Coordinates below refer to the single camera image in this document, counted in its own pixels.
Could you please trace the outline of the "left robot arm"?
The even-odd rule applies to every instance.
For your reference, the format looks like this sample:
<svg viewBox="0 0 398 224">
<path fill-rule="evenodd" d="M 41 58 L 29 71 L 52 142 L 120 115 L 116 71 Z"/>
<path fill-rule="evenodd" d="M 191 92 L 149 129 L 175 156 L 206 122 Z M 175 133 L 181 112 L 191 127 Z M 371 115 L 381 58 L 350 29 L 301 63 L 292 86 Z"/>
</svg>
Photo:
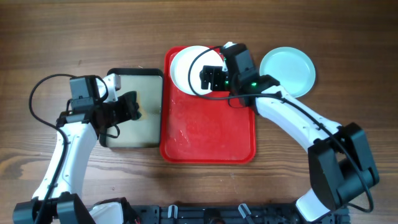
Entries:
<svg viewBox="0 0 398 224">
<path fill-rule="evenodd" d="M 137 93 L 121 96 L 119 75 L 69 75 L 72 97 L 53 129 L 57 143 L 45 177 L 28 202 L 18 203 L 14 223 L 140 223 L 127 200 L 114 198 L 89 210 L 80 195 L 91 151 L 107 129 L 141 117 Z"/>
</svg>

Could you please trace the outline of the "white round plate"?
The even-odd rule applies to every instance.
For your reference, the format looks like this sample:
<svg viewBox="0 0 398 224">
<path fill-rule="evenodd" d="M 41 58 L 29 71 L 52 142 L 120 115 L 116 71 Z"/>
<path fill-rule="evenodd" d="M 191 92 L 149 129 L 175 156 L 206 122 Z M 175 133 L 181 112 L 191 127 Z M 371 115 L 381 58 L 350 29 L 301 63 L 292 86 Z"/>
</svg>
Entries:
<svg viewBox="0 0 398 224">
<path fill-rule="evenodd" d="M 194 95 L 188 84 L 188 71 L 193 60 L 208 47 L 194 45 L 181 50 L 172 60 L 170 66 L 170 76 L 174 85 L 182 92 L 188 95 Z M 212 50 L 202 55 L 193 65 L 190 73 L 190 83 L 193 89 L 199 95 L 207 95 L 211 90 L 202 90 L 200 81 L 200 72 L 205 65 L 219 66 L 223 65 L 220 55 Z"/>
</svg>

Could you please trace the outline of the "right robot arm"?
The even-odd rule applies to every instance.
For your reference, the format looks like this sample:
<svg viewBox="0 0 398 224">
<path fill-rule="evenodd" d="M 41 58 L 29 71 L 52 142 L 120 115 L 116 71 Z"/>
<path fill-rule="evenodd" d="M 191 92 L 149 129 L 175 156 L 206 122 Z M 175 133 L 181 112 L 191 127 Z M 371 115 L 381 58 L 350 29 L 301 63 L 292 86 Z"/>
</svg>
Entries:
<svg viewBox="0 0 398 224">
<path fill-rule="evenodd" d="M 313 222 L 344 206 L 372 212 L 370 189 L 379 183 L 379 174 L 364 130 L 356 123 L 342 126 L 320 116 L 291 96 L 278 79 L 261 75 L 244 44 L 217 49 L 223 65 L 203 66 L 201 88 L 227 91 L 227 101 L 239 99 L 307 153 L 311 188 L 295 202 L 300 216 Z"/>
</svg>

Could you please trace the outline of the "green and yellow sponge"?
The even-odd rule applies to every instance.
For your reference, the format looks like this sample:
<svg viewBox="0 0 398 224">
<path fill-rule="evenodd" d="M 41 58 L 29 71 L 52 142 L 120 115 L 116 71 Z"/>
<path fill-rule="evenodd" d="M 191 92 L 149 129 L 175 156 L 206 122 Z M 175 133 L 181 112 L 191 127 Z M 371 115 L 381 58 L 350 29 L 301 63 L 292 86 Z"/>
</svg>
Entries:
<svg viewBox="0 0 398 224">
<path fill-rule="evenodd" d="M 138 93 L 136 91 L 129 91 L 124 94 L 124 99 L 130 119 L 136 121 L 142 118 L 142 108 Z"/>
</svg>

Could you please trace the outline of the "light blue plate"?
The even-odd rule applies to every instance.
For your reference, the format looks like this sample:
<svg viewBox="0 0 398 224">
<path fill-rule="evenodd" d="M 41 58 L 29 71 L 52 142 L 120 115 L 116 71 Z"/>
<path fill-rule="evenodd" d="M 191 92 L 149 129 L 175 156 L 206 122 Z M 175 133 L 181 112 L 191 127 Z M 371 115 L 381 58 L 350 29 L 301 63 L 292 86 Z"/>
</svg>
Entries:
<svg viewBox="0 0 398 224">
<path fill-rule="evenodd" d="M 259 73 L 278 80 L 295 98 L 306 95 L 316 80 L 310 57 L 293 47 L 278 47 L 268 52 L 261 61 Z"/>
</svg>

